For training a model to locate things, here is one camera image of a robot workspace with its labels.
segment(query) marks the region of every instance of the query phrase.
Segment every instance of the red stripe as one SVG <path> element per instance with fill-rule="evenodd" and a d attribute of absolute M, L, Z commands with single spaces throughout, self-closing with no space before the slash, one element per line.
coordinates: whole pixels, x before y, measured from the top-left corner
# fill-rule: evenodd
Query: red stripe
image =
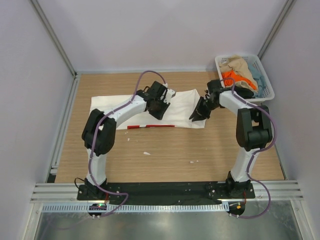
<path fill-rule="evenodd" d="M 127 129 L 138 129 L 138 128 L 140 128 L 140 125 L 131 125 L 127 127 Z"/>
<path fill-rule="evenodd" d="M 156 125 L 156 124 L 150 124 L 150 125 L 146 125 L 145 127 L 143 126 L 142 128 L 157 128 L 157 127 L 170 127 L 170 128 L 174 128 L 175 125 Z M 127 126 L 127 129 L 139 129 L 140 125 L 131 125 L 131 126 Z"/>
<path fill-rule="evenodd" d="M 156 127 L 175 127 L 175 125 L 146 125 L 146 128 L 156 128 Z"/>

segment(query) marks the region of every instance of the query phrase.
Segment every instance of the white wall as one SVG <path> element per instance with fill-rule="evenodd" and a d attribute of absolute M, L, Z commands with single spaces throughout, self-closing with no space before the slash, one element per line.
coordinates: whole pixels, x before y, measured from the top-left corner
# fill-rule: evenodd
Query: white wall
<path fill-rule="evenodd" d="M 297 179 L 320 229 L 320 1 L 297 1 L 262 64 L 275 99 L 277 149 L 290 179 Z"/>
<path fill-rule="evenodd" d="M 27 0 L 0 1 L 0 239 L 26 224 L 72 77 Z"/>
<path fill-rule="evenodd" d="M 78 71 L 205 70 L 257 54 L 285 0 L 39 0 Z"/>

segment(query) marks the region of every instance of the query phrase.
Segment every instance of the wooden surface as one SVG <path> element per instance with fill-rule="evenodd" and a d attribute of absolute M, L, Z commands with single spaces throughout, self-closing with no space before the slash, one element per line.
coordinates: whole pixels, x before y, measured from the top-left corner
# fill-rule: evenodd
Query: wooden surface
<path fill-rule="evenodd" d="M 202 96 L 207 82 L 219 78 L 216 72 L 164 72 L 162 75 L 177 92 L 197 89 Z M 89 116 L 91 97 L 132 94 L 138 77 L 139 73 L 81 76 L 56 183 L 72 183 L 76 177 L 87 175 L 88 156 L 81 134 Z M 155 74 L 145 74 L 139 88 L 154 80 L 161 81 Z M 108 153 L 106 175 L 109 182 L 224 181 L 238 150 L 236 116 L 219 108 L 211 113 L 203 129 L 117 130 L 114 146 Z M 284 179 L 274 147 L 259 155 L 252 176 L 260 180 Z"/>

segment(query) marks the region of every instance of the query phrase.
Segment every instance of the beige cloth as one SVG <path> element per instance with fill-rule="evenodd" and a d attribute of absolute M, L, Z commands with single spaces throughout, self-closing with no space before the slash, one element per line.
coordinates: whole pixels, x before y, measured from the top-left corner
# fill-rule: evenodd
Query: beige cloth
<path fill-rule="evenodd" d="M 246 60 L 244 60 L 241 56 L 233 55 L 228 58 L 226 62 L 219 62 L 219 67 L 221 73 L 234 71 L 237 75 L 240 75 L 252 82 L 253 85 L 255 85 L 256 90 L 254 90 L 252 87 L 248 85 L 245 81 L 238 81 L 235 83 L 236 86 L 241 88 L 250 89 L 253 92 L 258 92 L 258 84 L 252 77 L 252 74 L 248 68 L 248 64 Z"/>

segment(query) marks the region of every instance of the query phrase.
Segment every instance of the metal floor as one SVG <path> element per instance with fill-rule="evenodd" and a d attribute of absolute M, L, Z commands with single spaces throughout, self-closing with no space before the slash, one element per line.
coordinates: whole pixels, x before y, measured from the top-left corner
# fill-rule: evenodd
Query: metal floor
<path fill-rule="evenodd" d="M 260 213 L 266 201 L 247 202 L 245 215 Z M 255 219 L 226 212 L 119 213 L 88 219 L 88 213 L 42 213 L 36 240 L 302 240 L 290 201 L 272 201 Z M 56 227 L 69 227 L 57 230 Z"/>

